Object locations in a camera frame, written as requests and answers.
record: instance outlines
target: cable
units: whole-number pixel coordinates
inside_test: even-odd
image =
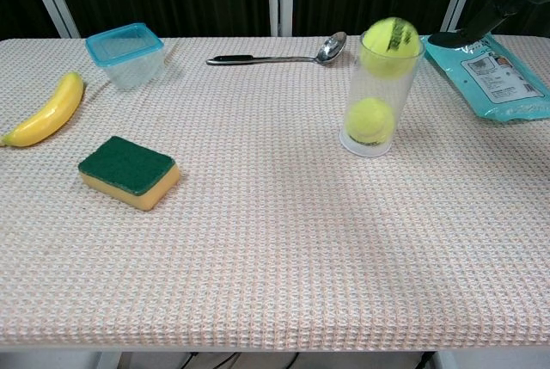
[[[435,352],[424,352],[422,354],[422,358],[420,358],[420,362],[417,364],[415,369],[424,369],[426,367],[426,363],[428,363],[431,359],[431,357],[435,354]]]
[[[187,360],[185,361],[185,363],[180,369],[185,369],[185,367],[189,365],[189,362],[191,361],[191,359],[194,358],[195,356],[197,356],[197,352],[191,352],[191,354],[189,355],[189,357],[187,358]]]
[[[218,364],[215,365],[212,369],[220,369],[220,367],[222,367],[222,366],[225,365],[227,362],[229,362],[230,360],[232,360],[236,355],[237,355],[237,353],[231,354],[231,356],[229,356],[226,360],[224,360],[222,363],[218,363]]]
[[[241,354],[238,353],[237,357],[233,359],[233,361],[231,362],[231,365],[229,365],[229,367],[227,369],[232,369],[233,366],[235,366],[235,363],[237,363],[237,361],[239,360],[240,357],[241,357]]]
[[[298,359],[298,355],[299,355],[299,354],[300,354],[299,352],[296,352],[296,353],[294,354],[294,357],[293,357],[292,360],[290,361],[290,363],[289,363],[287,366],[285,366],[284,369],[290,369],[290,367],[291,367],[292,365],[294,365],[294,362],[296,362],[296,359]]]

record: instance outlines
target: clear plastic container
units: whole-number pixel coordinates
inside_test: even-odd
[[[354,65],[345,116],[339,133],[342,145],[361,157],[379,157],[389,151],[403,107],[425,47],[419,54],[387,57],[361,43]]]
[[[132,23],[86,39],[95,64],[121,89],[158,77],[164,70],[164,44],[144,23]]]

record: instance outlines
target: blue lid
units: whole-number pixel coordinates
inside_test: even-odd
[[[86,48],[94,62],[102,67],[158,51],[164,46],[144,23],[132,23],[86,39]]]

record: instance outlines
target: spoon handle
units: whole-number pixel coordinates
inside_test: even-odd
[[[252,55],[222,55],[207,59],[208,65],[250,65],[265,62],[315,62],[315,58],[308,57],[253,57]]]

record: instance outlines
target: plastic container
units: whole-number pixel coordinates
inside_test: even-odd
[[[137,87],[164,70],[164,44],[144,23],[132,23],[86,39],[95,64],[121,89]]]

